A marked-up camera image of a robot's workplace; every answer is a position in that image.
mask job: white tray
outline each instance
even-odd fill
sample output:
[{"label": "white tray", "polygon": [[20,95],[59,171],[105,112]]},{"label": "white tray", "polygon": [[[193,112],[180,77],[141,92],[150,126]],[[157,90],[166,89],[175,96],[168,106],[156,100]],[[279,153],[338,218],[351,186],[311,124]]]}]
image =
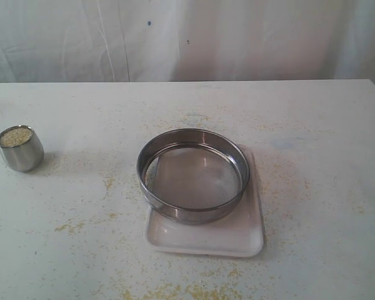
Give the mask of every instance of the white tray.
[{"label": "white tray", "polygon": [[[251,168],[251,178],[241,202],[226,217],[203,225],[174,222],[149,208],[145,238],[157,251],[246,258],[263,248],[263,220],[258,193],[258,174],[253,152],[240,146]],[[163,178],[157,167],[156,181]]]}]

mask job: tabletop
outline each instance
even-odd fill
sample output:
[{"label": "tabletop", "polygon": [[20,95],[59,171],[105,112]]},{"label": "tabletop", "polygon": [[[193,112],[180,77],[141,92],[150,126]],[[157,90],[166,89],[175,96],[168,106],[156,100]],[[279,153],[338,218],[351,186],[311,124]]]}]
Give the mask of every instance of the tabletop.
[{"label": "tabletop", "polygon": [[[0,84],[0,299],[375,299],[375,86],[368,80]],[[251,259],[156,252],[136,175],[175,128],[249,147],[266,245]]]}]

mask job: grain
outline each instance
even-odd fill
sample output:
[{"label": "grain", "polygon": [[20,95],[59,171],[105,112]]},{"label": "grain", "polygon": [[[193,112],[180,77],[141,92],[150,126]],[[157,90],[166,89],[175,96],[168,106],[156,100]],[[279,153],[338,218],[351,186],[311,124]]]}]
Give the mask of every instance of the grain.
[{"label": "grain", "polygon": [[14,147],[25,143],[32,136],[32,131],[28,128],[15,128],[0,137],[0,145],[4,147]]}]

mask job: sieve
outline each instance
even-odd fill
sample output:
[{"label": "sieve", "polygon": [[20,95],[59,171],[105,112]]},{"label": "sieve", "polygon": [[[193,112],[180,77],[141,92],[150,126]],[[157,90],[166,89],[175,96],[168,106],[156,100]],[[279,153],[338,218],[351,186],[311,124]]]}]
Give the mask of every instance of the sieve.
[{"label": "sieve", "polygon": [[250,178],[243,152],[203,129],[176,129],[141,150],[137,174],[143,194],[159,214],[186,224],[215,221],[241,200]]}]

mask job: white backdrop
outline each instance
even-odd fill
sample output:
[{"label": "white backdrop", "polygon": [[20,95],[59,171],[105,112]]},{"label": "white backdrop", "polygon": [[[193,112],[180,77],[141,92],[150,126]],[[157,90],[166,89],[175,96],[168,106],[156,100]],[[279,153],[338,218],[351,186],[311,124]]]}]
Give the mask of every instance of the white backdrop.
[{"label": "white backdrop", "polygon": [[375,0],[0,0],[0,82],[370,78]]}]

